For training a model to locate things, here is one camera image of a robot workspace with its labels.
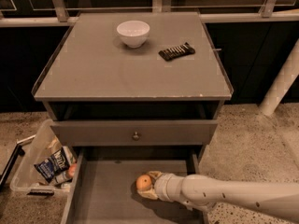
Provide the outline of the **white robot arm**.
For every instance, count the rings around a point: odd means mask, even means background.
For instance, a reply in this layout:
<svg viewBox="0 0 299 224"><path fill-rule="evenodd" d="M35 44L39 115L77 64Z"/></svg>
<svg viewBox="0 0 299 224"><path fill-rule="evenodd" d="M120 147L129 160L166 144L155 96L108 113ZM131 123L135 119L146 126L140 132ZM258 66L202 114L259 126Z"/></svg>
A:
<svg viewBox="0 0 299 224"><path fill-rule="evenodd" d="M224 108L221 126L204 155L204 172L185 177L152 171L137 179L146 198L209 210L228 203L290 222L299 220L299 167L287 133L271 121L298 77L298 48L293 48L278 77L255 108L258 113Z"/></svg>

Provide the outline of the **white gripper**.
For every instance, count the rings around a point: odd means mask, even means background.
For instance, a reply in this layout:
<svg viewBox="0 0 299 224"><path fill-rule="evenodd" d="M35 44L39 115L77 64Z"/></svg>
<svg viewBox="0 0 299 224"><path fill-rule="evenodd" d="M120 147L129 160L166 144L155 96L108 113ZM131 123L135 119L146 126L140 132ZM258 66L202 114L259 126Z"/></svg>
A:
<svg viewBox="0 0 299 224"><path fill-rule="evenodd" d="M160 171L148 171L147 175L156 180L154 188L147 190L138 190L137 193L146 199L157 200L165 202L178 202L184 203L186 201L185 196L182 194L182 182L184 177L170 173L162 173Z"/></svg>

